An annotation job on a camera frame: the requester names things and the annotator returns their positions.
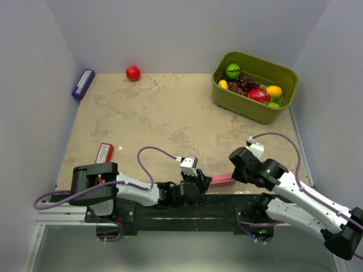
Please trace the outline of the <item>pink paper box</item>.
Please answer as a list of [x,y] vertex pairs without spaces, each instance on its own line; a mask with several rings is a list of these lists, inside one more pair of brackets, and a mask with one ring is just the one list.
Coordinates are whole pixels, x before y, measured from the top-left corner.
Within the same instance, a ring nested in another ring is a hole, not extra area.
[[235,184],[235,180],[232,177],[232,173],[218,174],[212,176],[212,181],[210,182],[210,188],[221,188],[226,186],[232,186]]

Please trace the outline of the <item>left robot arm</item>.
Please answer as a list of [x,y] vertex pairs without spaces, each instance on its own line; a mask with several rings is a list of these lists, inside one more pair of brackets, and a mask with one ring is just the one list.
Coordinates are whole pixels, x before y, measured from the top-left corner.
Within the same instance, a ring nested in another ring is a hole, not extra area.
[[118,198],[137,202],[144,207],[179,207],[190,203],[205,194],[212,178],[195,170],[192,176],[181,171],[182,181],[156,182],[152,187],[132,179],[118,171],[114,162],[83,165],[73,169],[70,200],[72,206],[87,206],[92,210],[99,206],[97,215],[104,222],[112,222],[117,217],[116,200]]

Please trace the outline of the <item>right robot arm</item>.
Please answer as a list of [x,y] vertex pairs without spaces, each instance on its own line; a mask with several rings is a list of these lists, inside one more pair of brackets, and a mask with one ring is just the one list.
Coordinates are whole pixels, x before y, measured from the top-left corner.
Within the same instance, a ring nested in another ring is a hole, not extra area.
[[272,199],[252,210],[260,223],[268,219],[281,221],[310,233],[317,233],[324,246],[334,255],[351,260],[362,239],[362,209],[350,209],[316,190],[303,185],[296,175],[273,159],[261,162],[248,147],[229,155],[234,165],[233,178],[264,188],[287,201]]

